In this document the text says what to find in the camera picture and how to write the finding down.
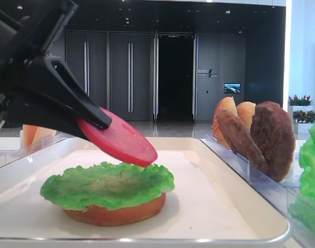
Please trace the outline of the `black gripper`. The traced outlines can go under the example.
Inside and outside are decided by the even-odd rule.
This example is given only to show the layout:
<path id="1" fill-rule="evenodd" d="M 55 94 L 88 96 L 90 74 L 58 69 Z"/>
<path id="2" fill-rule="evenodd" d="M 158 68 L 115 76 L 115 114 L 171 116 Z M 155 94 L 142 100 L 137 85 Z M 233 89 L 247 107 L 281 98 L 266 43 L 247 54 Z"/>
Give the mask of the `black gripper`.
<path id="1" fill-rule="evenodd" d="M 76 9 L 73 1 L 42 1 L 22 22 L 0 10 L 0 129 L 10 122 L 87 140 L 78 117 L 101 129 L 111 124 L 65 61 L 49 53 Z"/>

